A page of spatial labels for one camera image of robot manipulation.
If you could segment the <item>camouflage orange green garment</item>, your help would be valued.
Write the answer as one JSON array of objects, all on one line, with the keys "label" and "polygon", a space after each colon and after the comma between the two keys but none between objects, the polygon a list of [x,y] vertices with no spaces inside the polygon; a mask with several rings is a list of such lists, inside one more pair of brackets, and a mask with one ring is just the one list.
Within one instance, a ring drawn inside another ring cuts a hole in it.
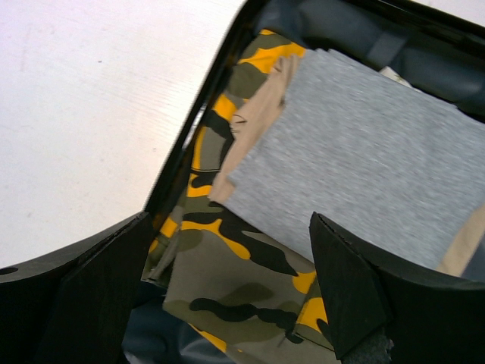
[{"label": "camouflage orange green garment", "polygon": [[224,91],[196,134],[189,176],[154,239],[143,278],[166,284],[167,311],[196,326],[221,349],[282,362],[329,349],[312,263],[228,209],[210,201],[214,179],[234,141],[231,118],[266,81],[280,57],[302,46],[262,30],[233,66]]}]

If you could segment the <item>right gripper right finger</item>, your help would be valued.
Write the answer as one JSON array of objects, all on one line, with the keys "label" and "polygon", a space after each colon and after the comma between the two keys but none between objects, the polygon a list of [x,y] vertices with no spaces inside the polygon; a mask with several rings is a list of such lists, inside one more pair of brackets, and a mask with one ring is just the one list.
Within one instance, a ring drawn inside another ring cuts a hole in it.
[{"label": "right gripper right finger", "polygon": [[309,233],[327,315],[318,327],[339,361],[484,361],[482,282],[414,264],[318,213]]}]

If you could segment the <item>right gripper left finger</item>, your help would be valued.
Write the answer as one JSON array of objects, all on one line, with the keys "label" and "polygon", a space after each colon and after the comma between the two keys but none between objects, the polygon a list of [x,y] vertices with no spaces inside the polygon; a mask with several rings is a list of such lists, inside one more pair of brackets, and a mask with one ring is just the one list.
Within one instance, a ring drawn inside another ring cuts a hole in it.
[{"label": "right gripper left finger", "polygon": [[3,363],[116,363],[152,242],[137,213],[1,269]]}]

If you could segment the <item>white patterned cloth bag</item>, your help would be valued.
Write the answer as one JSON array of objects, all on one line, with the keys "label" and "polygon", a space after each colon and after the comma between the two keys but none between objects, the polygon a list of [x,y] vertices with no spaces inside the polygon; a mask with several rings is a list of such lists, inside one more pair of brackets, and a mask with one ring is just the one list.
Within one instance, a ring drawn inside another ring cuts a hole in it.
[{"label": "white patterned cloth bag", "polygon": [[394,80],[397,83],[400,83],[404,86],[411,87],[410,83],[406,81],[402,76],[400,76],[397,72],[395,72],[391,67],[386,66],[380,70],[380,73],[385,77]]}]

